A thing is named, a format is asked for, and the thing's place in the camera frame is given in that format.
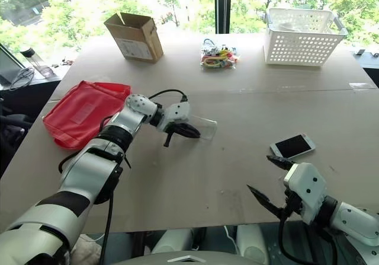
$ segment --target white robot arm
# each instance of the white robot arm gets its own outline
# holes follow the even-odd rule
[[[312,164],[297,164],[274,155],[269,155],[268,159],[288,170],[284,178],[286,206],[278,208],[269,202],[266,195],[251,186],[248,187],[257,200],[280,219],[282,226],[293,212],[298,213],[308,225],[344,232],[367,265],[379,264],[379,216],[370,215],[344,202],[339,203],[328,196],[326,181]],[[289,256],[284,248],[281,250],[289,259],[296,259]],[[373,263],[372,257],[375,256],[378,257]],[[299,264],[314,264],[301,261],[296,259]]]
[[[186,124],[189,115],[185,95],[167,109],[143,95],[128,96],[122,111],[65,168],[58,192],[32,206],[0,235],[0,264],[68,264],[91,207],[113,194],[123,171],[120,164],[141,124],[168,133],[168,146],[173,133],[200,137]]]

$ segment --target red pouch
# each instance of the red pouch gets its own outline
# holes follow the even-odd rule
[[[130,86],[82,81],[43,118],[54,141],[65,149],[82,149],[98,132],[101,120],[124,107]]]

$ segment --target table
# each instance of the table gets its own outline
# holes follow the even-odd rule
[[[193,114],[218,122],[213,140],[174,136],[169,148],[163,147],[165,134],[142,127],[127,152],[133,170],[123,165],[115,190],[111,230],[276,221],[246,184],[282,205],[280,178],[285,172],[265,155],[270,143],[300,132],[313,139],[316,151],[298,160],[312,162],[320,170],[329,194],[379,212],[379,90],[352,56],[340,49],[321,68],[266,66],[260,44],[248,41],[259,43],[261,36],[217,38],[240,44],[246,58],[236,69],[203,72],[194,66],[198,57],[178,53],[181,45],[164,36],[165,57],[156,65],[126,61],[111,39],[101,39],[103,52],[93,52],[90,44],[54,92],[51,99],[59,100],[82,79],[128,83],[134,92],[146,95],[180,88],[188,94]],[[194,39],[199,43],[202,37]],[[243,39],[249,44],[244,46]],[[186,50],[196,56],[198,44],[188,44]],[[178,58],[188,58],[188,68],[169,69]],[[179,99],[167,94],[157,101],[167,105]],[[45,106],[0,181],[2,229],[59,186],[57,165],[69,152],[54,144],[41,123],[41,116],[55,104]],[[85,232],[102,231],[106,214],[107,204],[95,206]]]

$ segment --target white smartphone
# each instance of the white smartphone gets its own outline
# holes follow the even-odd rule
[[[301,133],[284,141],[273,143],[270,145],[270,148],[279,157],[292,158],[310,152],[316,146],[306,134]]]

